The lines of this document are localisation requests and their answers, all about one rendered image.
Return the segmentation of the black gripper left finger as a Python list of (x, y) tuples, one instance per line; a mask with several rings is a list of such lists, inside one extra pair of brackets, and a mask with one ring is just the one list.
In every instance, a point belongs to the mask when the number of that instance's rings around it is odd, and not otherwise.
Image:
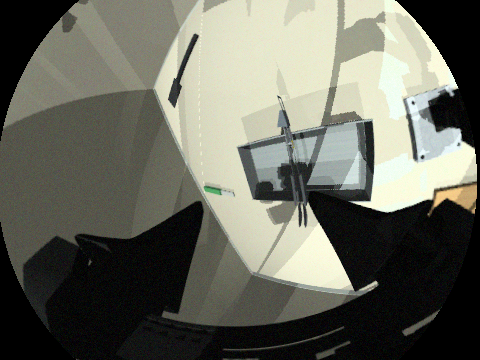
[(165, 312), (179, 315), (181, 299), (203, 220), (196, 200), (175, 216), (129, 239), (76, 233), (76, 243), (89, 260), (123, 272)]

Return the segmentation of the wooden board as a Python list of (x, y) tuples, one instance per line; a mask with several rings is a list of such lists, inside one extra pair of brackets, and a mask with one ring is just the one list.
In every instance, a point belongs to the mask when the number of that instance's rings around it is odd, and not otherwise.
[(457, 184), (457, 187), (448, 185), (448, 188), (437, 188), (433, 191), (433, 207), (431, 207), (431, 212), (428, 212), (428, 216), (432, 215), (432, 209), (437, 207), (445, 197), (453, 200), (453, 203), (457, 203), (457, 205), (463, 205), (463, 208), (467, 208), (467, 211), (475, 213), (476, 196), (477, 181), (468, 181), (468, 184)]

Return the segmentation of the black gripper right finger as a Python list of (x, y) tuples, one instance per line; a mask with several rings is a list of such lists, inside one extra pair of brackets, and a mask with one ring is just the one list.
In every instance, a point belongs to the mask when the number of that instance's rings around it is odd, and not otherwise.
[(433, 207), (433, 200), (424, 199), (387, 212), (316, 191), (309, 192), (308, 203), (343, 264), (353, 291), (376, 281), (373, 276), (404, 239), (407, 229), (428, 216)]

